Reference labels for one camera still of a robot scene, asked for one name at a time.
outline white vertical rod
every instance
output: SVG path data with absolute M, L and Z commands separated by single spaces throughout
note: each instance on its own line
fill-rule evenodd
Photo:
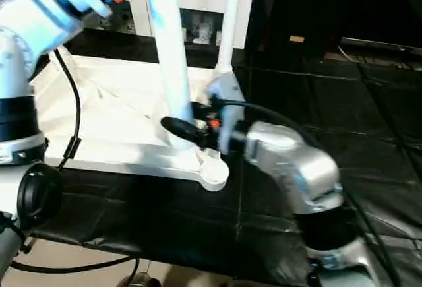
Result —
M 169 116 L 193 123 L 182 23 L 177 0 L 149 0 Z M 178 148 L 192 144 L 171 136 Z
M 226 73 L 232 71 L 231 58 L 233 57 L 233 43 L 235 37 L 235 27 L 237 12 L 239 10 L 239 0 L 226 0 L 224 11 L 222 41 L 216 71 Z

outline power cord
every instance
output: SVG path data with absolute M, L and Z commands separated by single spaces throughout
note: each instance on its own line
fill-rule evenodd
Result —
M 91 264 L 91 265 L 84 265 L 84 266 L 78 266 L 78 267 L 39 267 L 39 266 L 32 266 L 32 265 L 25 265 L 18 263 L 16 261 L 12 261 L 11 267 L 13 269 L 17 269 L 19 271 L 24 272 L 32 272 L 36 274 L 76 274 L 78 272 L 88 272 L 88 271 L 94 271 L 96 269 L 104 269 L 106 267 L 112 267 L 118 264 L 123 264 L 129 261 L 132 261 L 133 257 L 124 257 L 122 259 L 116 259 L 114 261 L 108 261 L 104 263 L 98 263 L 98 264 Z
M 303 139 L 311 146 L 315 148 L 319 148 L 321 150 L 324 150 L 323 145 L 314 137 L 312 136 L 308 130 L 306 130 L 302 125 L 298 124 L 294 120 L 279 114 L 278 112 L 275 112 L 274 110 L 271 110 L 269 108 L 265 108 L 263 106 L 252 104 L 249 102 L 244 101 L 237 101 L 237 100 L 221 100 L 218 98 L 212 99 L 213 105 L 217 107 L 224 107 L 224 106 L 242 106 L 246 108 L 251 108 L 253 110 L 259 111 L 261 113 L 266 114 L 267 116 L 272 117 L 273 119 L 281 122 L 280 124 L 286 125 L 288 127 L 291 127 L 292 129 L 296 130 Z M 362 209 L 361 205 L 356 201 L 354 196 L 344 188 L 344 193 L 346 195 L 346 198 L 348 199 L 350 205 L 357 211 L 358 215 L 361 217 L 363 222 L 365 223 L 366 227 L 368 228 L 368 231 L 374 236 L 375 241 L 377 242 L 380 252 L 382 254 L 383 259 L 379 259 L 380 264 L 384 267 L 386 270 L 388 276 L 390 277 L 391 282 L 393 283 L 394 287 L 400 287 L 402 285 L 400 276 L 398 274 L 397 269 L 394 267 L 393 262 L 391 260 L 390 255 L 387 252 L 387 248 L 381 239 L 381 236 L 379 233 L 375 230 L 374 226 L 371 224 L 369 219 L 367 218 L 364 210 Z
M 76 103 L 75 130 L 74 130 L 73 136 L 71 137 L 71 139 L 70 139 L 70 141 L 67 145 L 66 151 L 63 155 L 63 159 L 57 167 L 58 170 L 62 170 L 65 167 L 69 158 L 75 157 L 76 150 L 77 150 L 77 148 L 80 144 L 79 131 L 80 131 L 80 115 L 81 115 L 82 107 L 81 107 L 81 103 L 80 103 L 80 96 L 79 96 L 78 87 L 76 86 L 76 83 L 73 80 L 71 72 L 67 68 L 66 63 L 63 61 L 63 58 L 61 57 L 58 49 L 54 50 L 54 54 L 55 54 L 57 60 L 59 61 L 59 64 L 60 64 L 61 68 L 63 69 L 63 71 L 64 71 L 64 73 L 67 77 L 67 80 L 69 81 L 69 84 L 70 84 L 72 91 L 73 91 L 73 94 L 75 96 L 75 103 Z

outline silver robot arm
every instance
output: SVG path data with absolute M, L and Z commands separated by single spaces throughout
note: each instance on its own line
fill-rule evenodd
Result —
M 242 152 L 246 161 L 274 179 L 287 195 L 314 268 L 310 286 L 381 287 L 363 238 L 348 222 L 335 161 L 289 127 L 242 121 L 244 102 L 233 75 L 216 79 L 206 92 L 209 106 L 192 103 L 194 117 L 205 121 L 205 127 L 170 117 L 163 118 L 162 125 L 201 148 Z M 227 117 L 229 125 L 224 125 Z
M 341 219 L 340 175 L 327 153 L 293 129 L 256 122 L 247 133 L 245 159 L 287 194 L 311 264 L 324 269 L 321 286 L 381 286 L 363 240 Z
M 43 163 L 47 140 L 28 79 L 41 54 L 82 31 L 88 13 L 111 15 L 110 2 L 0 2 L 0 281 L 26 236 L 61 202 L 60 174 Z

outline black tablecloth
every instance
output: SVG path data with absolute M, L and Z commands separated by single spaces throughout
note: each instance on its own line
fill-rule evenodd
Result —
M 87 31 L 68 47 L 78 55 L 157 61 L 151 39 L 130 35 Z M 187 46 L 190 66 L 213 67 L 216 58 L 216 49 Z M 235 52 L 246 99 L 314 132 L 382 234 L 403 286 L 420 286 L 421 75 L 375 66 L 360 71 L 340 61 L 303 61 L 282 71 L 265 59 Z M 217 193 L 192 181 L 65 170 L 63 208 L 35 235 L 304 286 L 309 267 L 284 194 L 239 154 L 225 160 L 231 173 Z

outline floor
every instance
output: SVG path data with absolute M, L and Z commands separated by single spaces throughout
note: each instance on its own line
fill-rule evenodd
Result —
M 93 251 L 71 245 L 38 240 L 31 254 L 19 255 L 16 260 L 34 266 L 45 267 L 73 267 L 100 263 L 118 259 L 121 255 L 103 251 Z M 68 275 L 44 275 L 20 272 L 9 269 L 3 279 L 2 287 L 115 287 L 122 279 L 132 272 L 134 262 L 101 269 L 97 271 Z M 155 261 L 142 260 L 138 272 L 148 272 L 157 278 L 163 287 L 215 287 L 229 283 L 232 279 L 227 276 L 202 272 L 196 269 L 180 267 Z M 242 286 L 263 286 L 260 284 L 243 282 Z

